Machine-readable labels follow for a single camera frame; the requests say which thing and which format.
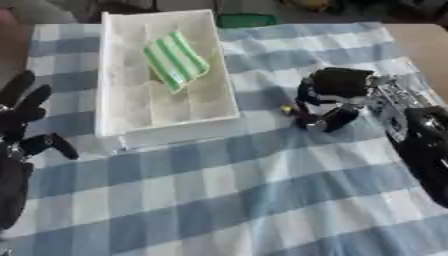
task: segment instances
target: plaid fabric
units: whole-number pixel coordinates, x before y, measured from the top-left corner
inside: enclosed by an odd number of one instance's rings
[[[247,134],[110,155],[93,136],[98,25],[38,26],[29,68],[55,91],[31,133],[78,147],[33,159],[16,255],[444,255],[447,211],[363,115],[333,134],[278,110],[324,66],[396,74],[427,94],[379,24],[282,25],[220,32]]]

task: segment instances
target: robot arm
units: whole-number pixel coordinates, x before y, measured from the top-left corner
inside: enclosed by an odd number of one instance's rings
[[[423,189],[448,208],[448,113],[391,77],[372,71],[325,68],[305,78],[297,90],[296,106],[283,105],[303,129],[332,132],[355,120],[367,106],[384,128],[391,144]],[[323,115],[307,104],[336,104]]]

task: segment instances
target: green striped object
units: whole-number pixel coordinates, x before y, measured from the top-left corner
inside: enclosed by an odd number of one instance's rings
[[[173,94],[210,70],[180,31],[149,43],[143,52],[151,69]]]

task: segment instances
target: checkered tablecloth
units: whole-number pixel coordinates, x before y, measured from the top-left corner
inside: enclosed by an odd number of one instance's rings
[[[367,112],[320,134],[278,110],[325,66],[395,74],[433,95],[380,24],[221,31],[247,134],[120,154],[101,151],[93,135],[100,30],[34,32],[28,67],[55,93],[31,133],[58,132],[81,158],[33,159],[29,201],[7,233],[15,255],[448,254],[448,212]]]

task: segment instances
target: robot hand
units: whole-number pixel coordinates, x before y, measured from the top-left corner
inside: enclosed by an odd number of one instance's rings
[[[297,89],[296,106],[283,105],[281,110],[296,117],[300,128],[332,132],[358,117],[368,95],[372,71],[345,68],[324,68],[302,80]],[[338,104],[324,115],[310,112],[307,103]]]
[[[23,97],[34,78],[31,71],[25,71],[0,91],[0,232],[14,225],[25,206],[33,171],[29,157],[55,148],[69,159],[78,158],[72,145],[57,134],[24,139],[27,124],[45,116],[40,105],[51,94],[50,86],[43,85]]]

